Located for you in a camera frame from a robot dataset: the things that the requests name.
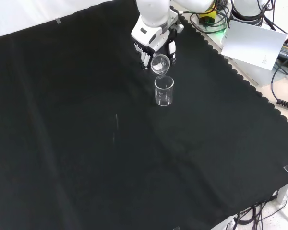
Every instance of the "yellow device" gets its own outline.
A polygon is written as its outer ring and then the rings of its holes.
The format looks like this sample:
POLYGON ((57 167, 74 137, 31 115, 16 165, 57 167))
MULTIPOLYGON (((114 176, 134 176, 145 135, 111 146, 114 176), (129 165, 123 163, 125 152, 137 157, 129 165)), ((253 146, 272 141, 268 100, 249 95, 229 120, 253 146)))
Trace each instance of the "yellow device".
POLYGON ((206 24, 206 23, 215 23, 216 21, 216 10, 212 11, 209 14, 199 14, 199 22, 202 24, 206 24))

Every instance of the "table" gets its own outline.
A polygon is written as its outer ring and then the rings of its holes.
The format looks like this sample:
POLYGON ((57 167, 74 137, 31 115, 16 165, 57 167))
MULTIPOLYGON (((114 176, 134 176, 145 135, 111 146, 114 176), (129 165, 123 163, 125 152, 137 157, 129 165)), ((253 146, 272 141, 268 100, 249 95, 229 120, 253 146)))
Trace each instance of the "table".
POLYGON ((0 38, 0 229, 209 230, 288 183, 288 123, 190 27, 156 106, 137 18, 117 0, 0 38))

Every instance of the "white backdrop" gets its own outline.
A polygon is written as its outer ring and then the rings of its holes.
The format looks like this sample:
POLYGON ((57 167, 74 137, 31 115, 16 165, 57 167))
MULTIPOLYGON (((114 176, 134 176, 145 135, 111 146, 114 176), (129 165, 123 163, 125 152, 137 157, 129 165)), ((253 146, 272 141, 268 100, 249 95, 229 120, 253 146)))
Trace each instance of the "white backdrop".
POLYGON ((0 0, 0 36, 111 0, 0 0))

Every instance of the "scalloped edge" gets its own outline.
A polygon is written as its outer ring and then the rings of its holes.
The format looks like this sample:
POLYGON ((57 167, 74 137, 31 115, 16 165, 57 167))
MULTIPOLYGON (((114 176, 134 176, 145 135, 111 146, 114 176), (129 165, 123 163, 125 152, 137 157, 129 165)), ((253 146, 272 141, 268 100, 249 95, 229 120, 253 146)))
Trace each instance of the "scalloped edge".
POLYGON ((228 68, 230 68, 230 69, 238 76, 239 80, 240 80, 243 84, 245 84, 246 86, 250 87, 250 88, 251 88, 251 91, 255 92, 256 95, 257 95, 261 100, 265 100, 266 103, 268 103, 268 106, 271 107, 273 113, 277 113, 278 116, 279 116, 279 118, 280 118, 281 120, 283 120, 283 121, 285 122, 285 124, 288 126, 288 119, 287 119, 287 117, 284 116, 284 115, 282 115, 281 111, 278 110, 278 109, 275 107, 275 105, 269 101, 268 98, 263 97, 263 94, 262 94, 261 92, 257 91, 257 89, 256 89, 254 86, 250 85, 250 82, 249 82, 248 80, 244 79, 244 77, 243 77, 242 75, 238 74, 237 70, 234 69, 233 66, 229 63, 229 60, 225 59, 225 57, 224 57, 222 54, 220 54, 216 49, 214 49, 213 46, 212 46, 211 44, 209 44, 209 41, 208 41, 199 31, 197 31, 197 30, 192 26, 192 24, 186 19, 185 16, 183 16, 183 15, 178 15, 178 19, 181 21, 181 23, 184 25, 184 27, 190 27, 190 28, 194 29, 194 30, 196 31, 196 33, 208 44, 208 47, 209 47, 210 49, 212 49, 213 52, 217 53, 217 54, 222 58, 222 60, 223 60, 223 62, 225 63, 225 65, 227 65, 228 68))

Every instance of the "floor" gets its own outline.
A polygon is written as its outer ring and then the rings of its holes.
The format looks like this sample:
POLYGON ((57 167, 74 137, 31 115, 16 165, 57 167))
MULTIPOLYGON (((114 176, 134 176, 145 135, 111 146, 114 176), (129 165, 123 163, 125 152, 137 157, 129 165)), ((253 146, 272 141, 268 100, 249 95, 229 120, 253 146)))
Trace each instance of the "floor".
MULTIPOLYGON (((282 205, 279 205, 276 201, 271 201, 270 203, 268 203, 263 209, 263 218, 273 214, 275 211, 283 207, 286 201, 287 201, 287 204, 285 208, 275 213, 273 216, 263 220, 264 230, 288 230, 288 199, 287 197, 284 200, 284 203, 282 205)), ((247 220, 251 217, 251 215, 252 214, 250 213, 249 215, 246 215, 243 219, 247 220)), ((238 227, 236 228, 236 230, 251 230, 251 229, 252 229, 252 224, 245 225, 245 226, 238 225, 238 227)))

